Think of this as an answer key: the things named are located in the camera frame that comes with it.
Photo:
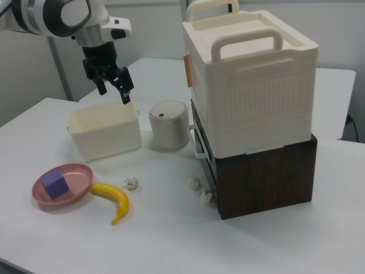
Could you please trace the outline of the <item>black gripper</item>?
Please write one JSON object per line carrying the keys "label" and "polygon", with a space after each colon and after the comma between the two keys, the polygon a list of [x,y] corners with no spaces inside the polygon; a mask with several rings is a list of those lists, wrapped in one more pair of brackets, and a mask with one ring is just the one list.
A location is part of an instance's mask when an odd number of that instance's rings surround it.
{"label": "black gripper", "polygon": [[134,88],[132,78],[127,67],[118,68],[117,53],[113,42],[107,42],[96,47],[82,47],[85,59],[83,66],[86,76],[94,81],[100,95],[107,93],[104,80],[118,90],[123,104],[128,104],[131,90]]}

